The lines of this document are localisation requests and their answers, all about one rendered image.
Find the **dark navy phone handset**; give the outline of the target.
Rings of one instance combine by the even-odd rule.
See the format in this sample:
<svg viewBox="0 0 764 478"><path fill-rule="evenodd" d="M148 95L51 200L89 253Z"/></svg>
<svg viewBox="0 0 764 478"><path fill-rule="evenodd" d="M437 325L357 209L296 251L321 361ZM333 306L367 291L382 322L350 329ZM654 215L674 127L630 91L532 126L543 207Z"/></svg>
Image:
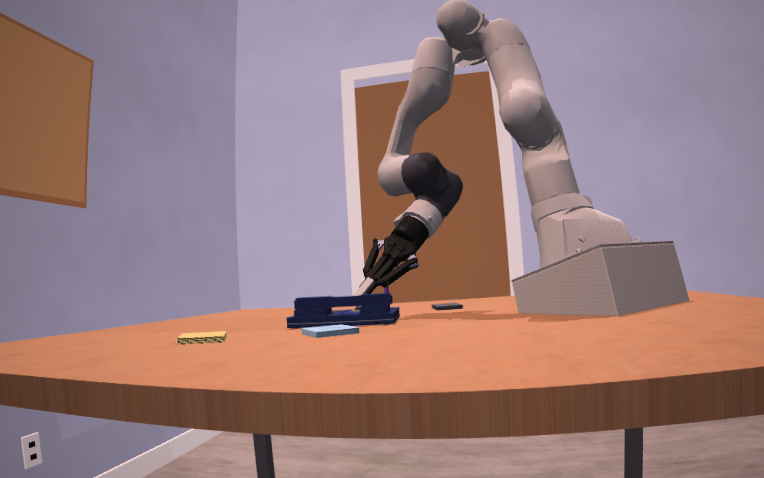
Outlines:
<svg viewBox="0 0 764 478"><path fill-rule="evenodd" d="M393 300L390 293L377 293L358 296L296 298L294 308L297 310L312 310L351 306L373 307L386 306L392 303Z"/></svg>

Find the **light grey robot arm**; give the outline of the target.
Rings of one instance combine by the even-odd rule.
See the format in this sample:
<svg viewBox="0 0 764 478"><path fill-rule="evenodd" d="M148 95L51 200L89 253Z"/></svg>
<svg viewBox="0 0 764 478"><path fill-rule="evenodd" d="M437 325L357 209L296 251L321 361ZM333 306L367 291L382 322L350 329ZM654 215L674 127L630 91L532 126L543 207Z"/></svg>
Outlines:
<svg viewBox="0 0 764 478"><path fill-rule="evenodd" d="M413 193L416 198L393 224L415 217L430 238L459 201L463 184L455 172L432 153L410 153L419 125L447 103L455 64L465 67L487 60L500 117L522 152L540 267L598 244L642 242L640 237L633 241L621 220L595 210L591 198L580 194L562 125L546 97L527 40L513 21L488 21L484 15L465 0L450 0L436 15L445 38L430 37L419 44L377 172L388 195Z"/></svg>

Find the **yellow sticky note pad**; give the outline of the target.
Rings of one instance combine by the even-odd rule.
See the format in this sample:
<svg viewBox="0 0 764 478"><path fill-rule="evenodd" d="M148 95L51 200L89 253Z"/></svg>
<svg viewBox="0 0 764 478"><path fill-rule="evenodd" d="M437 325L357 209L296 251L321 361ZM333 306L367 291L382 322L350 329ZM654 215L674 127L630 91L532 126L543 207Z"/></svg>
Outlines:
<svg viewBox="0 0 764 478"><path fill-rule="evenodd" d="M202 333L183 333L177 337L178 344L198 344L198 343L216 343L225 342L226 331L221 332L202 332Z"/></svg>

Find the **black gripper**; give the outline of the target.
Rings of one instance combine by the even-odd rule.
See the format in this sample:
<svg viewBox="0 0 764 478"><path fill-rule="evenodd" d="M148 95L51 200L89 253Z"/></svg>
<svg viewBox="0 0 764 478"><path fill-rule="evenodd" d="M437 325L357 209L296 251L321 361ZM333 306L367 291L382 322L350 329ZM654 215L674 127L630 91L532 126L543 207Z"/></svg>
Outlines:
<svg viewBox="0 0 764 478"><path fill-rule="evenodd" d="M373 239L373 247L363 268L366 279L353 296L371 294L377 286L386 288L409 270L417 268L416 251L428 236L427 227L419 219L405 216L390 236L379 241ZM383 246L384 252L375 264Z"/></svg>

